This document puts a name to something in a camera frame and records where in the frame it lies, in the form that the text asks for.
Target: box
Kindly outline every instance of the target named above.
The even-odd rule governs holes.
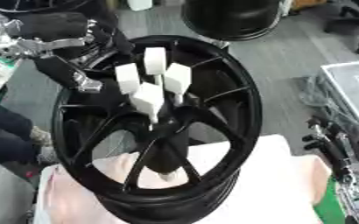
[[[359,61],[322,66],[301,99],[359,138]]]

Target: wheel spoke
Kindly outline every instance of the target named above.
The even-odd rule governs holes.
[[[126,130],[126,124],[130,121],[135,121],[135,119],[141,119],[141,123],[148,121],[147,117],[137,112],[125,113],[104,119],[74,156],[74,163],[85,165],[85,163],[80,164],[81,158],[86,156],[87,153],[90,153],[97,144],[99,144],[105,137],[107,137],[110,131],[113,132],[115,130]]]
[[[210,63],[215,63],[217,60],[222,60],[222,57],[214,57],[212,59],[203,60],[201,62],[198,62],[198,63],[192,65],[191,68],[207,66]]]
[[[141,171],[147,165],[148,161],[154,155],[156,148],[152,147],[157,139],[151,139],[145,143],[141,143],[137,147],[137,151],[140,153],[135,164],[130,170],[128,177],[123,182],[123,191],[128,192],[131,189],[137,189],[137,181],[140,176]]]
[[[243,101],[243,95],[247,94],[250,90],[250,87],[240,87],[234,90],[230,90],[221,94],[214,95],[212,97],[207,98],[204,101],[204,104],[207,107],[211,107],[216,105],[219,102],[223,101],[235,101],[235,102],[241,102]]]
[[[243,138],[238,136],[221,118],[207,109],[201,109],[191,106],[177,108],[174,111],[184,128],[192,123],[204,123],[217,131],[221,132],[232,144],[233,148],[243,144]]]
[[[190,161],[184,157],[175,147],[172,147],[172,154],[177,158],[182,168],[184,168],[187,173],[187,177],[189,178],[189,183],[197,185],[201,182],[201,176],[194,168],[194,166],[190,163]]]

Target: floor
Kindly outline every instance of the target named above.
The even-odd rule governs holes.
[[[301,83],[317,74],[321,65],[359,60],[352,53],[359,37],[357,30],[345,27],[344,33],[322,31],[338,10],[336,4],[306,10],[282,19],[267,36],[231,44],[231,53],[249,70],[261,92],[263,135],[285,136],[296,155],[304,153],[300,139],[309,133],[305,121],[312,114],[299,100]],[[151,34],[197,36],[182,22],[178,6],[121,10],[119,17],[120,27],[129,38]],[[31,62],[24,63],[9,84],[4,105],[50,129],[52,106],[60,87],[35,71]]]

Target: white foam block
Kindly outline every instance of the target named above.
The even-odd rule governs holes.
[[[130,101],[137,111],[147,114],[153,123],[157,123],[157,114],[162,108],[165,98],[162,87],[144,82],[136,93],[130,95]]]
[[[135,93],[140,87],[136,64],[117,66],[116,80],[123,95]]]
[[[150,75],[160,75],[166,70],[164,47],[148,47],[144,53],[145,71]]]
[[[192,69],[172,63],[164,75],[165,89],[176,95],[183,95],[192,84]]]

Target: black wheel rim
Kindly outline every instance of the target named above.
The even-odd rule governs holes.
[[[257,87],[238,61],[214,45],[180,36],[150,36],[136,38],[132,42],[135,44],[132,57],[106,52],[90,60],[86,66],[91,71],[88,75],[103,81],[108,75],[112,76],[113,66],[130,62],[137,62],[139,72],[143,73],[139,61],[142,60],[144,49],[148,46],[165,47],[169,64],[175,61],[192,67],[193,84],[189,92],[198,96],[198,101],[190,101],[186,106],[172,111],[180,124],[175,133],[186,130],[195,121],[205,123],[227,137],[231,143],[229,153],[215,168],[201,176],[186,157],[173,150],[189,182],[166,189],[140,189],[135,183],[152,154],[150,146],[158,139],[153,133],[145,135],[147,132],[143,132],[143,136],[148,137],[138,142],[141,156],[123,185],[86,164],[92,161],[91,151],[94,147],[113,129],[129,129],[133,132],[134,127],[138,127],[138,130],[146,131],[149,125],[147,117],[124,106],[127,105],[123,103],[126,99],[119,95],[116,99],[102,101],[96,99],[108,97],[81,95],[68,90],[62,90],[53,111],[56,151],[73,178],[94,192],[101,203],[121,219],[130,223],[195,222],[211,213],[229,195],[242,163],[253,150],[262,123]],[[211,71],[215,71],[215,74],[206,76]],[[118,92],[114,79],[110,84],[105,84]],[[235,106],[232,108],[231,104],[228,107],[225,104],[227,101]],[[208,112],[207,108],[212,106],[220,109],[226,122]],[[88,127],[87,117],[100,118],[100,124]]]
[[[56,11],[58,9],[73,9],[88,1],[81,0],[12,0],[0,1],[2,13],[40,13],[43,11]]]

